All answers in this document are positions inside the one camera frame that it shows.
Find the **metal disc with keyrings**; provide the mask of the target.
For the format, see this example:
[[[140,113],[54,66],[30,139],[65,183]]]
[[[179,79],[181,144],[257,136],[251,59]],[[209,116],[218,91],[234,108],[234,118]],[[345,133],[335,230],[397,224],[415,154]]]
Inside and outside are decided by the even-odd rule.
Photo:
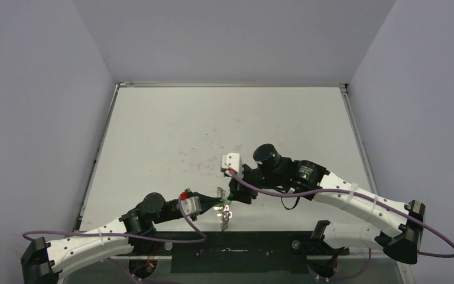
[[[232,218],[232,211],[230,210],[230,205],[224,205],[224,200],[228,199],[228,196],[224,189],[218,187],[216,190],[217,197],[220,199],[220,202],[213,207],[217,217],[220,218],[220,230],[226,231],[229,227],[229,221]]]

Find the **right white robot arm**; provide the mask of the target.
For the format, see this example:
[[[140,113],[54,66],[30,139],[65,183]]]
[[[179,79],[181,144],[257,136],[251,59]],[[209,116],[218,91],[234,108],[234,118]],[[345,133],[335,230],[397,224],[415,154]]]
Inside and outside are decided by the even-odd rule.
[[[230,200],[250,204],[261,193],[333,206],[359,218],[360,222],[318,221],[310,238],[315,252],[364,248],[381,250],[405,264],[417,263],[424,231],[424,203],[383,198],[317,163],[283,157],[272,144],[259,146],[253,159],[257,164],[254,169],[243,163],[238,153],[222,156],[220,170],[231,179]]]

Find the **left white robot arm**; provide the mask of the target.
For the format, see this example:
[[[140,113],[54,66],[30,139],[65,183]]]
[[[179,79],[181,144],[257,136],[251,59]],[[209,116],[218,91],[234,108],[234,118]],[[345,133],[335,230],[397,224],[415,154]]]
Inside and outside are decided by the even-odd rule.
[[[191,223],[223,201],[223,195],[210,197],[188,189],[170,201],[153,192],[121,217],[96,229],[66,232],[63,239],[50,241],[39,233],[20,260],[24,283],[57,283],[72,272],[113,256],[133,251],[147,254],[153,244],[164,242],[155,237],[156,224],[180,218]]]

